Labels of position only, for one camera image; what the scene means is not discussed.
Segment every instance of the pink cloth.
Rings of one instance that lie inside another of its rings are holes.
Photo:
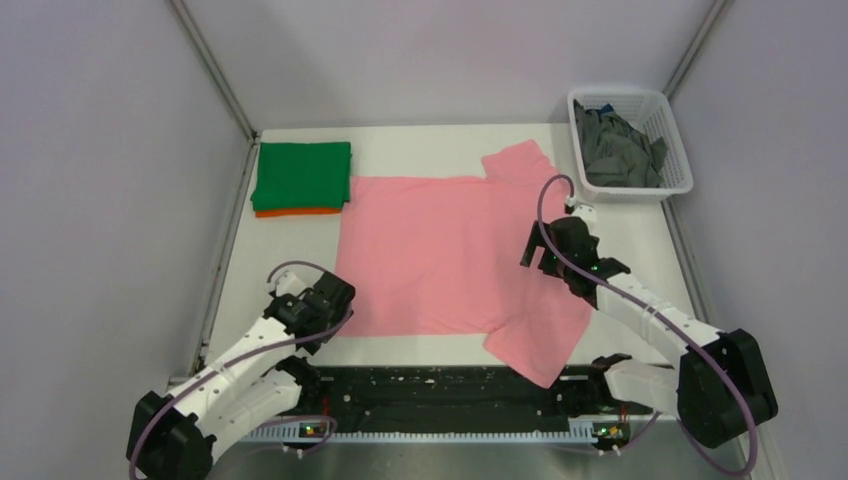
[[[543,387],[556,380],[591,307],[519,265],[544,182],[534,141],[483,158],[486,178],[354,177],[336,274],[356,287],[345,336],[488,333],[485,348]],[[567,187],[549,189],[547,220]]]

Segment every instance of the gray cloth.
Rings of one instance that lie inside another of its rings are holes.
[[[574,102],[586,179],[599,187],[657,188],[668,147],[651,143],[612,108],[585,110]]]

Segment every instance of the plastic basket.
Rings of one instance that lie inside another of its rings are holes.
[[[577,136],[574,101],[584,108],[602,108],[612,105],[616,113],[630,122],[633,128],[648,135],[651,141],[663,137],[668,145],[665,164],[659,172],[659,188],[599,187],[586,179],[586,167]],[[660,92],[627,87],[579,88],[568,94],[568,117],[574,143],[574,158],[583,195],[590,201],[601,202],[659,202],[670,195],[692,190],[692,171],[683,150],[683,141],[674,122],[668,99]]]

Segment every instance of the folded green shirt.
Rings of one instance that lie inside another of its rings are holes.
[[[350,142],[262,143],[253,210],[342,208],[350,201]]]

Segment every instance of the laundry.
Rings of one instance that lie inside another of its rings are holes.
[[[562,280],[519,264],[557,172],[533,141],[483,166],[485,178],[353,177],[335,273],[356,285],[357,320],[339,335],[488,333],[486,350],[548,387],[591,314]],[[547,218],[564,215],[567,193],[550,189]]]
[[[350,200],[348,142],[262,143],[258,162],[257,217],[338,213]]]
[[[668,146],[660,137],[651,142],[612,106],[586,110],[575,101],[577,133],[586,179],[599,187],[657,188]]]

